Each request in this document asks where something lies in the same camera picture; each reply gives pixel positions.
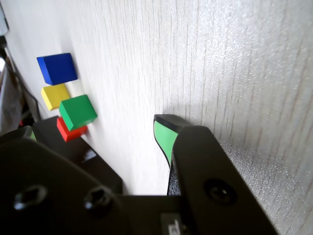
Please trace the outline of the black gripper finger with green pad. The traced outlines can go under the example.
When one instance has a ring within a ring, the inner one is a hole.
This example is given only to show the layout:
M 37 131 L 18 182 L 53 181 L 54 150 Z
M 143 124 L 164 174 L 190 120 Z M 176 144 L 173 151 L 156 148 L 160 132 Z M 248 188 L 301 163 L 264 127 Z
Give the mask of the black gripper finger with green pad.
M 274 235 L 276 230 L 208 127 L 154 116 L 154 137 L 174 168 L 190 230 L 198 235 Z
M 129 234 L 112 191 L 30 132 L 25 127 L 0 138 L 1 234 Z

